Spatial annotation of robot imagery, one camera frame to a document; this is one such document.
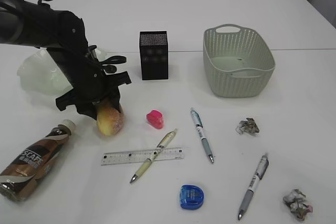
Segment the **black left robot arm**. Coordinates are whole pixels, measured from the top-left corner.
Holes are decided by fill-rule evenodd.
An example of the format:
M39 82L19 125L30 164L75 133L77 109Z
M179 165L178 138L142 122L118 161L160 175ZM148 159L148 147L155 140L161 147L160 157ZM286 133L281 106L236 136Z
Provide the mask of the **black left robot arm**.
M99 61L85 36L83 20L68 10L25 0L1 0L1 43L45 48L72 86L56 98L63 111L74 105L79 114L97 118L97 105L107 101L121 111L119 86L129 84L126 71L117 73L124 56Z

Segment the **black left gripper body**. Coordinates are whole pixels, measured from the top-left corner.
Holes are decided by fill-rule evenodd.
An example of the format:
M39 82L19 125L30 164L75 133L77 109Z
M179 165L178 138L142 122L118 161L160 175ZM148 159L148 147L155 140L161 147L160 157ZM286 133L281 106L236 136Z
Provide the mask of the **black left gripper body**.
M125 56L111 56L99 61L93 56L96 46L90 46L84 54L75 55L63 48L48 48L53 61L60 68L72 89L56 99L56 106L63 111L77 101L97 104L108 99L111 102L111 91L120 85L130 84L126 71L117 73L116 65L126 63Z

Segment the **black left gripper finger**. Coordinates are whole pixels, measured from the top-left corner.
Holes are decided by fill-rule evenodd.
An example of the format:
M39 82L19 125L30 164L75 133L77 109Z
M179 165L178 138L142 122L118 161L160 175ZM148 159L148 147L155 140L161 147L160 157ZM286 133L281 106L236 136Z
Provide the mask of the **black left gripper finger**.
M96 102L85 102L85 101L77 101L76 102L76 110L78 114L88 116L94 120L97 119L97 103Z
M120 92L119 88L114 88L111 91L111 106L116 109L119 113L122 112L122 107L120 105Z

